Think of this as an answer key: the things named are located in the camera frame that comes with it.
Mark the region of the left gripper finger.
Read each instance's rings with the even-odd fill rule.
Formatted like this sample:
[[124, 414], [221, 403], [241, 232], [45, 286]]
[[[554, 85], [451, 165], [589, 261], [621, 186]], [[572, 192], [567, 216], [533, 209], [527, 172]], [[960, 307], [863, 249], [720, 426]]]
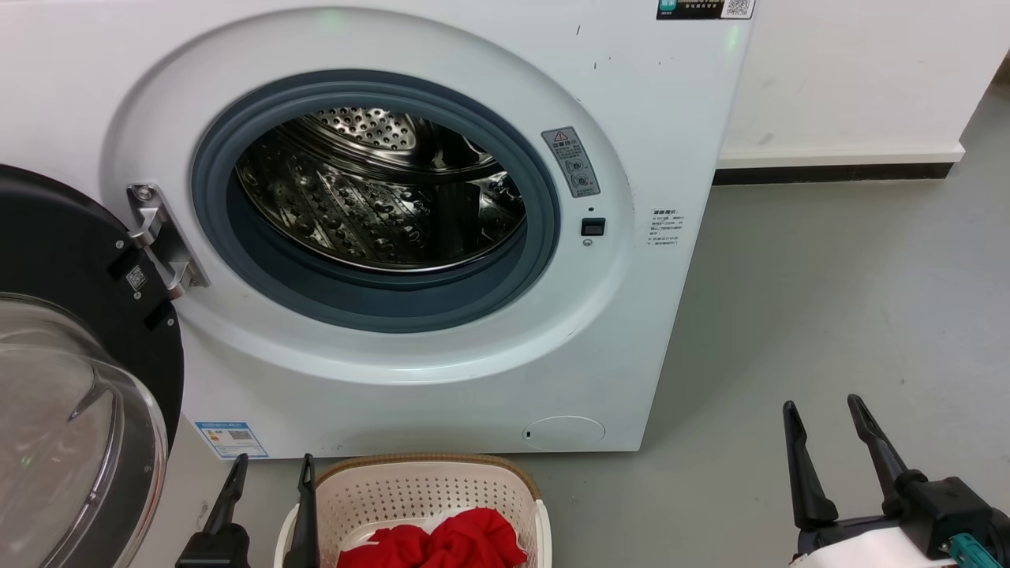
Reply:
[[204, 525], [205, 533], [221, 533], [228, 525], [232, 524], [235, 506], [242, 497], [248, 467], [248, 454], [238, 455], [232, 461], [230, 473], [225, 478], [223, 488], [218, 492], [216, 501], [207, 515]]
[[316, 503], [316, 469], [312, 454], [305, 454], [298, 478], [298, 511], [290, 549], [319, 549]]

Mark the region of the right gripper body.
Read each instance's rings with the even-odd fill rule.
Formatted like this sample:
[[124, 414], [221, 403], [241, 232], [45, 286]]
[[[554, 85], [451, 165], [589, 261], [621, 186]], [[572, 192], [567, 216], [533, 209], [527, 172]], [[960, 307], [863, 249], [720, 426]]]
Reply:
[[1008, 515], [957, 477], [897, 481], [902, 510], [801, 531], [791, 567], [1007, 567]]

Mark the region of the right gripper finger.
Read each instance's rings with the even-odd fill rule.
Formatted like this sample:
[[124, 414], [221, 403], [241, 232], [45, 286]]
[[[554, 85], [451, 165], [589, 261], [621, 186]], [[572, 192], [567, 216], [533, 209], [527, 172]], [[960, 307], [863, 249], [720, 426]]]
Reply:
[[895, 482], [907, 470], [903, 459], [891, 444], [883, 428], [877, 423], [861, 396], [849, 394], [847, 405], [852, 421], [854, 421], [856, 435], [868, 447], [881, 493], [885, 499], [895, 499], [897, 497]]
[[807, 432], [794, 402], [784, 403], [783, 420], [794, 524], [801, 531], [833, 526], [838, 520], [836, 504], [824, 494], [806, 447]]

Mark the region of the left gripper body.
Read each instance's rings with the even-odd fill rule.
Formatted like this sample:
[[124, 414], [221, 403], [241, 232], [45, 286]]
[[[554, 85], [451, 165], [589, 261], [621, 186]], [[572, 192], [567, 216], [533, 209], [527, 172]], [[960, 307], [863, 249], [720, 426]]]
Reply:
[[[296, 529], [282, 567], [320, 567], [314, 536]], [[177, 558], [176, 567], [249, 567], [250, 539], [242, 526], [224, 526], [218, 532], [195, 532]]]

